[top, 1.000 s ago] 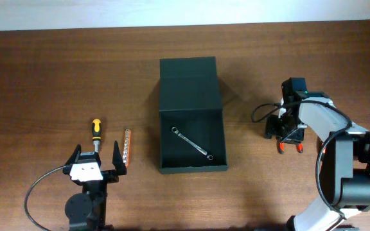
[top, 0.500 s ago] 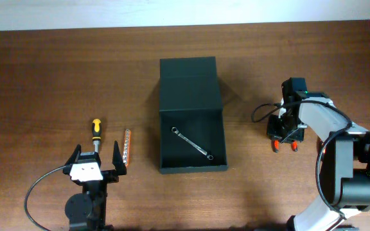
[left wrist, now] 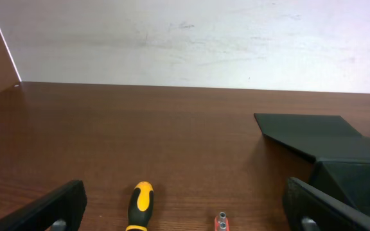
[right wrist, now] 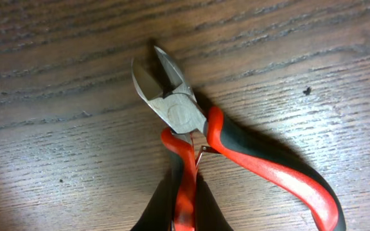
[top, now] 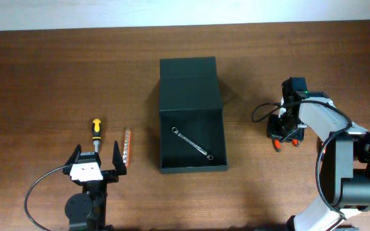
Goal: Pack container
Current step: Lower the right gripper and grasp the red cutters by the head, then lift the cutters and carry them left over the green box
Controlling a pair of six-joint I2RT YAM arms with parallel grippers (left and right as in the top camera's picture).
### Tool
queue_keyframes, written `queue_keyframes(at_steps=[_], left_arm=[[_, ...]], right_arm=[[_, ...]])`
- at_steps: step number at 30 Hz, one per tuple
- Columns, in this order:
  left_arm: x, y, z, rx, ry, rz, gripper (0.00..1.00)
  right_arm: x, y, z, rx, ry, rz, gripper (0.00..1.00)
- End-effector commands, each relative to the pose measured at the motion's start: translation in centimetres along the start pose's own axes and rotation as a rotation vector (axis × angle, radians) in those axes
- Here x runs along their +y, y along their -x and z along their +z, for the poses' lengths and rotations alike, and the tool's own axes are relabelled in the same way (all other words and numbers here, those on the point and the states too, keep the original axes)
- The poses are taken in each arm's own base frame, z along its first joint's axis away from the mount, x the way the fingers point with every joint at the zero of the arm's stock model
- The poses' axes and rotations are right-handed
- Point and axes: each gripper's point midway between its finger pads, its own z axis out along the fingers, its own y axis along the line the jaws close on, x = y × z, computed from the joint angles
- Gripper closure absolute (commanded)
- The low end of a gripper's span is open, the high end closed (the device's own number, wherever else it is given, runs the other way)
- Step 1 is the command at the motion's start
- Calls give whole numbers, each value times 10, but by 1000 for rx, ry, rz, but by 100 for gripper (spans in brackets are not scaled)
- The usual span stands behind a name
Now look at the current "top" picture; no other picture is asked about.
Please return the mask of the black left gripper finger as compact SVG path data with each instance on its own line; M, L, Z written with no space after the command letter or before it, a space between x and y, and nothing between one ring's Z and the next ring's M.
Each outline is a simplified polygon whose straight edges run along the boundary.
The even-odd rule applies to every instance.
M81 153L81 145L77 144L75 150L71 154L71 156L68 158L68 160L65 163L65 166L70 166L75 163L78 155Z
M123 169L123 159L119 151L119 144L114 141L113 154L112 154L112 164L115 170L121 171Z

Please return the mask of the small orange-handled cutting pliers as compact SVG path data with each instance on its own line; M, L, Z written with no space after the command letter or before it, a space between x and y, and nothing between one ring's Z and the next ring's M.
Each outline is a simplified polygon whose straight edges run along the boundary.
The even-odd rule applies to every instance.
M272 145L277 152L281 152L281 143L278 140L272 140ZM292 145L298 147L299 141L297 139L293 139Z

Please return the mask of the chrome double ring wrench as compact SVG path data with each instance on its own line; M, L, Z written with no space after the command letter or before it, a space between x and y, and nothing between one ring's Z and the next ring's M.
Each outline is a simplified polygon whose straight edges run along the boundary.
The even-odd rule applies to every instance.
M201 148L199 145L195 144L193 141L189 140L186 136L180 133L177 127L171 128L172 133L176 134L178 137L180 137L182 140L190 144L192 147L194 147L196 150L198 150L201 154L203 154L208 160L213 160L214 157L210 155L206 150Z

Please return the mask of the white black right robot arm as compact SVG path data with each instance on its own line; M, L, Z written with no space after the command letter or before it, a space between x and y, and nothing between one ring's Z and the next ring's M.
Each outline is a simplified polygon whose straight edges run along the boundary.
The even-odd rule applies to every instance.
M318 197L291 216L287 230L335 230L350 217L370 210L370 131L355 124L323 92L310 92L304 78L282 85L278 114L271 114L267 135L276 151L294 146L311 128L318 136L315 180Z

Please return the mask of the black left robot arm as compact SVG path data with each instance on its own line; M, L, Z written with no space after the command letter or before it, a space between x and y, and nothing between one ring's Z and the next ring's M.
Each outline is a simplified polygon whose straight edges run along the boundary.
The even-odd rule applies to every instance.
M114 230L113 225L106 224L107 186L127 173L118 142L114 143L112 164L113 169L100 169L99 153L83 152L81 145L68 158L62 172L82 187L82 192L72 195L65 205L70 230Z

